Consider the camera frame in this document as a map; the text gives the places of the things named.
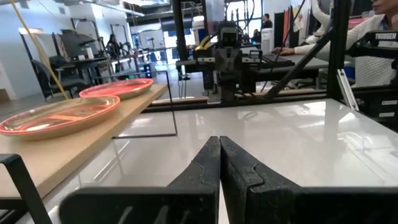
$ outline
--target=office chair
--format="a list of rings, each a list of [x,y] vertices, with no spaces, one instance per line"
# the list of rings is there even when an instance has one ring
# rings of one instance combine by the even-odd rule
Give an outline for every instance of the office chair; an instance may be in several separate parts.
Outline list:
[[[53,96],[54,93],[60,93],[60,89],[57,85],[52,84],[50,81],[52,79],[50,71],[48,68],[37,60],[32,60],[35,65],[37,72],[36,77],[39,81],[40,87],[42,89],[44,98],[47,99],[48,96]],[[65,91],[69,91],[70,96],[73,98],[72,89],[77,88],[77,92],[80,92],[89,87],[84,80],[81,78],[74,78],[70,80],[65,80],[60,82]]]

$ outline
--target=plate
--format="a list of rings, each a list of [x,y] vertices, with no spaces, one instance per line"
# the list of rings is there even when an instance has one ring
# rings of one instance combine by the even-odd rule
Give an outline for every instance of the plate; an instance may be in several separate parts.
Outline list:
[[[150,78],[135,78],[93,86],[81,91],[79,95],[80,97],[114,95],[125,100],[146,93],[152,84],[154,81]]]
[[[22,140],[71,134],[106,119],[118,105],[117,96],[65,100],[15,115],[0,123],[0,134]]]

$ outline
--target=white table surface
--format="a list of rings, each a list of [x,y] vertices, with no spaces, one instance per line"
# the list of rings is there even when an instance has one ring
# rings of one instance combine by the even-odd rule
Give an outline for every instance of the white table surface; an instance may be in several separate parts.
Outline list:
[[[397,186],[398,134],[334,100],[176,112],[178,137],[115,140],[45,197],[54,223],[71,191],[166,186],[210,136],[229,136],[301,186]],[[171,133],[170,113],[142,114],[122,134]],[[26,215],[19,223],[31,223]],[[220,223],[228,223],[223,197]]]

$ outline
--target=workbench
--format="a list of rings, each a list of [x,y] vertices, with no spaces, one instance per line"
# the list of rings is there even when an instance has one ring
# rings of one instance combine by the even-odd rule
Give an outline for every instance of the workbench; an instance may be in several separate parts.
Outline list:
[[[398,134],[331,99],[176,112],[175,138],[117,140],[45,198],[57,207],[87,186],[167,186],[210,136],[228,136],[301,186],[398,185]],[[142,114],[122,135],[172,129],[169,113]],[[19,223],[27,223],[26,215]],[[228,218],[220,193],[219,223]]]
[[[42,141],[16,141],[6,136],[0,136],[2,163],[9,162],[4,158],[5,154],[20,155],[37,192],[43,198],[109,144],[114,136],[119,135],[128,124],[138,117],[141,111],[166,90],[166,85],[153,85],[147,93],[122,101],[115,112],[102,123],[67,136]],[[17,191],[4,166],[0,167],[0,183],[0,209],[23,208],[24,201],[21,200],[19,194],[21,189]],[[29,186],[20,187],[25,187],[26,191],[34,191],[33,186],[33,189],[28,189]],[[29,197],[30,195],[27,199],[22,195],[22,199],[25,201],[29,200]]]

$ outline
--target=black jacket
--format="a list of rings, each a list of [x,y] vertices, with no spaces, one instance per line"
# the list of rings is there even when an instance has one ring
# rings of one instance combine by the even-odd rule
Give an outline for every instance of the black jacket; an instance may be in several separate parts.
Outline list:
[[[264,28],[272,28],[272,22],[271,21],[263,22],[261,25],[261,29],[264,29]]]

